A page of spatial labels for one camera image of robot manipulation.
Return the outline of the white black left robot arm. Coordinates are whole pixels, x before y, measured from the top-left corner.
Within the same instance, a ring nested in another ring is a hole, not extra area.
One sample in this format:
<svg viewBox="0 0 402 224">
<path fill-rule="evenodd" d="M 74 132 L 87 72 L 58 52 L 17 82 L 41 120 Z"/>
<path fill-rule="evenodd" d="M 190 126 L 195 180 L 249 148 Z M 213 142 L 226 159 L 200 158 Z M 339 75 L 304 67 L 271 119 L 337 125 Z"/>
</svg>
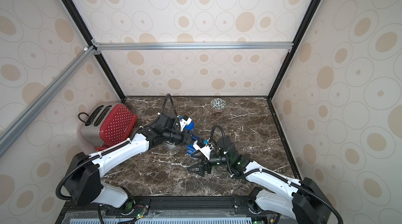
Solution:
<svg viewBox="0 0 402 224">
<path fill-rule="evenodd" d="M 125 141 L 90 155 L 79 153 L 56 187 L 58 199 L 77 206 L 96 203 L 129 212 L 134 208 L 133 196 L 124 188 L 102 182 L 101 178 L 126 160 L 162 143 L 187 145 L 192 140 L 193 120 L 176 111 L 164 113 L 148 125 L 140 126 Z"/>
</svg>

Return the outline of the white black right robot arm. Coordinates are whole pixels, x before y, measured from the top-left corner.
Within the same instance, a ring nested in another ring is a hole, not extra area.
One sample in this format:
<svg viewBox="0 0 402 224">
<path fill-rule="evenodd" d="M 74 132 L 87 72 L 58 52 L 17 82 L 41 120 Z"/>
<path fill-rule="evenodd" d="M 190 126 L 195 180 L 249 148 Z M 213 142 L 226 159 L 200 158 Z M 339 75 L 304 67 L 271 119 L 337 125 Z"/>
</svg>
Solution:
<svg viewBox="0 0 402 224">
<path fill-rule="evenodd" d="M 290 178 L 265 168 L 258 162 L 240 155 L 230 138 L 221 133 L 219 140 L 203 139 L 185 130 L 184 139 L 195 149 L 193 157 L 199 163 L 188 168 L 189 172 L 203 177 L 214 166 L 225 166 L 234 180 L 247 180 L 260 187 L 251 194 L 249 210 L 260 213 L 272 211 L 295 219 L 299 224 L 326 224 L 334 215 L 338 223 L 343 218 L 311 179 Z"/>
</svg>

